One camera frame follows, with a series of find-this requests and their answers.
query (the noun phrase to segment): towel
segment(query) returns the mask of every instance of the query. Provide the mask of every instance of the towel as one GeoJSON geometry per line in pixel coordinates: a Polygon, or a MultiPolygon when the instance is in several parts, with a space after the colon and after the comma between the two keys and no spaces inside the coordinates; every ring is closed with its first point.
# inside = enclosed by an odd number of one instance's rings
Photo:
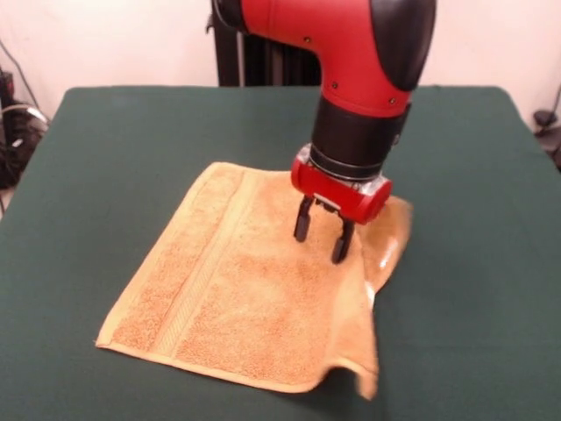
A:
{"type": "Polygon", "coordinates": [[[207,167],[110,309],[96,346],[222,381],[311,391],[335,367],[376,395],[375,294],[408,242],[411,205],[390,197],[331,263],[337,215],[313,206],[293,237],[302,196],[289,172],[207,167]]]}

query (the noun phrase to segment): electrical cord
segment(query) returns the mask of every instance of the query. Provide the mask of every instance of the electrical cord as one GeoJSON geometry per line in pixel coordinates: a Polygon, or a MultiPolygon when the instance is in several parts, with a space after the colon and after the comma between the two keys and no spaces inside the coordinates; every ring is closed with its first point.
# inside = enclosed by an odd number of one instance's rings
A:
{"type": "Polygon", "coordinates": [[[13,63],[13,65],[18,70],[18,73],[21,76],[21,80],[24,82],[24,85],[27,88],[27,91],[29,92],[29,95],[31,96],[31,98],[33,100],[33,104],[35,105],[35,107],[37,109],[40,108],[39,103],[37,102],[37,98],[35,98],[35,95],[33,94],[33,91],[31,89],[31,87],[29,86],[29,83],[27,82],[27,79],[25,79],[24,71],[21,69],[21,66],[19,66],[18,61],[14,58],[13,55],[11,55],[10,51],[8,50],[8,48],[6,48],[6,45],[2,42],[1,39],[0,39],[0,48],[2,48],[4,53],[8,56],[10,61],[13,63]]]}
{"type": "Polygon", "coordinates": [[[559,106],[559,101],[560,100],[561,100],[561,84],[559,84],[559,88],[557,89],[557,96],[555,97],[555,102],[553,103],[553,107],[551,108],[550,119],[548,120],[548,123],[547,123],[546,127],[549,126],[551,123],[553,123],[553,118],[555,116],[555,110],[559,106]]]}
{"type": "Polygon", "coordinates": [[[2,108],[2,115],[4,115],[8,111],[14,111],[14,110],[23,110],[23,111],[27,112],[28,114],[31,114],[35,118],[41,120],[46,125],[51,124],[51,120],[41,110],[39,110],[39,109],[37,109],[37,108],[27,104],[27,103],[16,103],[16,104],[10,105],[6,108],[2,108]]]}

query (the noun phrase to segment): red robot arm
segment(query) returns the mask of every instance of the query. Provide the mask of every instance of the red robot arm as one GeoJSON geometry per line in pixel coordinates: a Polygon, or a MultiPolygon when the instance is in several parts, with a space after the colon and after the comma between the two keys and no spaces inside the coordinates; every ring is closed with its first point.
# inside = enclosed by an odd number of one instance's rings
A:
{"type": "Polygon", "coordinates": [[[337,212],[344,232],[332,259],[339,262],[353,224],[376,218],[391,194],[381,169],[428,56],[436,0],[214,0],[214,9],[238,31],[310,50],[320,61],[314,130],[292,166],[304,195],[295,237],[305,240],[313,202],[337,212]]]}

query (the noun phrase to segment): table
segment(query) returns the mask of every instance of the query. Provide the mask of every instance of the table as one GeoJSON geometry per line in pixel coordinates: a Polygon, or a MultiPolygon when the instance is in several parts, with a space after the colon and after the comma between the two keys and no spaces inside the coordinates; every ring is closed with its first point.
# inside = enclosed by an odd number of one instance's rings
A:
{"type": "Polygon", "coordinates": [[[316,88],[71,89],[0,222],[9,420],[555,420],[561,178],[496,88],[423,87],[386,176],[415,206],[376,300],[380,392],[335,371],[284,396],[94,348],[212,161],[289,169],[316,88]]]}

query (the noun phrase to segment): black metal stand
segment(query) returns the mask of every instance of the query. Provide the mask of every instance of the black metal stand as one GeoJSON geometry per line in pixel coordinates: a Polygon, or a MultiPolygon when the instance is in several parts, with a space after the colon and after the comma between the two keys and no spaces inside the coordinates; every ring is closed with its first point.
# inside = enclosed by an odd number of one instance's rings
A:
{"type": "Polygon", "coordinates": [[[318,86],[321,83],[319,61],[307,50],[253,35],[238,35],[220,21],[214,5],[207,31],[210,28],[214,32],[221,87],[318,86]]]}

